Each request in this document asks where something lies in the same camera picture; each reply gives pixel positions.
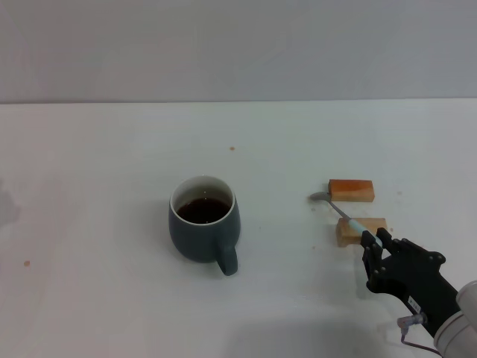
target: dark teal mug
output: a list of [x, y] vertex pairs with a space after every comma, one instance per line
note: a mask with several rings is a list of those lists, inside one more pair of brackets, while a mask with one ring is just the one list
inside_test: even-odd
[[[221, 217], [212, 222], [188, 221], [184, 207], [209, 199], [225, 207]], [[208, 210], [204, 206], [199, 210]], [[199, 212], [207, 217], [207, 212]], [[183, 181], [169, 201], [169, 233], [177, 250], [198, 263], [217, 262], [226, 276], [237, 272], [236, 243], [240, 236], [240, 215], [236, 196], [222, 180], [201, 175]]]

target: spoon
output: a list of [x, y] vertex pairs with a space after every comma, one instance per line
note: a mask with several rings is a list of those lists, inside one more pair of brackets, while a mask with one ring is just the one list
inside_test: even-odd
[[[311, 194], [309, 196], [309, 199], [311, 201], [326, 201], [329, 205], [332, 206], [333, 209], [336, 210], [338, 214], [341, 215], [341, 217], [347, 221], [348, 225], [354, 230], [360, 233], [361, 235], [363, 234], [363, 231], [369, 231], [365, 226], [361, 225], [359, 222], [357, 222], [355, 219], [351, 219], [348, 215], [346, 215], [339, 207], [334, 205], [331, 201], [331, 195], [327, 192], [316, 192], [315, 194]], [[373, 235], [374, 239], [376, 240], [376, 244], [382, 247], [382, 241], [376, 235]]]

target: wall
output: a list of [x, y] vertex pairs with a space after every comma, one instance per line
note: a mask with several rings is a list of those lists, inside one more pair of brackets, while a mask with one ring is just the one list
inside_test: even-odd
[[475, 0], [0, 0], [0, 102], [477, 96]]

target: dark liquid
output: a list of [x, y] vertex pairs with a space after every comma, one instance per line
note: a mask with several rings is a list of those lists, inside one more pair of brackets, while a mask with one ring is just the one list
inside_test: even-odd
[[195, 199], [181, 207], [177, 214], [187, 222], [207, 224], [222, 219], [230, 210], [230, 205], [217, 199]]

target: robotic hand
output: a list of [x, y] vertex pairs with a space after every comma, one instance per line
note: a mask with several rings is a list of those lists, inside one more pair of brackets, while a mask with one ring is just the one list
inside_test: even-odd
[[[402, 343], [445, 358], [477, 357], [477, 281], [458, 293], [440, 275], [440, 265], [446, 262], [442, 254], [427, 251], [407, 239], [392, 239], [383, 228], [376, 236], [363, 231], [361, 246], [367, 288], [397, 297], [413, 313], [397, 321]], [[391, 254], [384, 259], [383, 249]], [[437, 350], [404, 340], [413, 324], [424, 326], [434, 337]]]

